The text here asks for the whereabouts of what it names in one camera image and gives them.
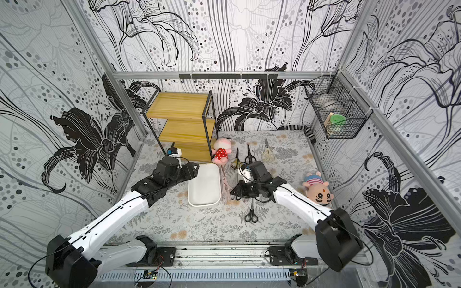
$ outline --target green lid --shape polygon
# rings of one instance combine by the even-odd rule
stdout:
[[[330,117],[330,122],[332,124],[336,124],[338,122],[341,122],[341,121],[344,121],[346,120],[346,117],[344,117],[343,115],[339,115],[339,114],[334,114]]]

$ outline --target white plastic bin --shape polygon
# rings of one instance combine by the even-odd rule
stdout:
[[[197,208],[212,208],[221,200],[219,167],[214,163],[200,164],[197,177],[189,180],[189,204]]]

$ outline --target vent grille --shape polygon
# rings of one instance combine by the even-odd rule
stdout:
[[[113,270],[95,279],[101,282],[134,282],[141,278],[145,269]],[[184,281],[284,281],[290,279],[288,269],[171,269],[173,282]],[[157,281],[170,281],[164,270],[159,270]]]

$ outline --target striped plush toy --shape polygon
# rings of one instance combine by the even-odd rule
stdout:
[[[323,182],[319,171],[315,174],[307,173],[304,181],[302,185],[307,187],[306,196],[310,200],[323,206],[328,205],[333,200],[334,196],[328,189],[329,183]]]

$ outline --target floral wallpaper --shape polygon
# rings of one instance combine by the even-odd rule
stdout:
[[[346,70],[461,205],[461,3],[379,1]]]
[[[284,69],[286,63],[273,68]],[[157,87],[163,92],[207,94],[212,91],[216,125],[221,131],[304,130],[312,125],[315,118],[305,87],[309,93],[321,93],[329,87],[332,79],[331,76],[323,76],[311,80],[149,80],[144,82],[150,83],[150,86],[145,85],[139,90],[138,101],[144,105]],[[208,117],[213,118],[211,107]],[[166,123],[164,119],[150,121],[157,131],[161,131]]]
[[[363,2],[86,0],[80,4],[117,71],[283,72],[335,71]],[[312,108],[299,88],[309,80],[151,83],[163,92],[213,91],[219,129],[241,131],[310,127]],[[153,121],[159,129],[163,123]]]
[[[459,203],[459,1],[377,1],[344,69]],[[369,120],[316,147],[335,199],[373,245],[380,287],[461,286],[461,241]]]
[[[0,19],[0,285],[27,287],[52,238],[112,206],[143,134],[62,3],[1,1]]]
[[[118,71],[333,71],[364,0],[85,0]]]
[[[319,124],[314,134],[337,203],[371,247],[379,287],[461,286],[461,239],[372,121],[352,140],[328,140]]]

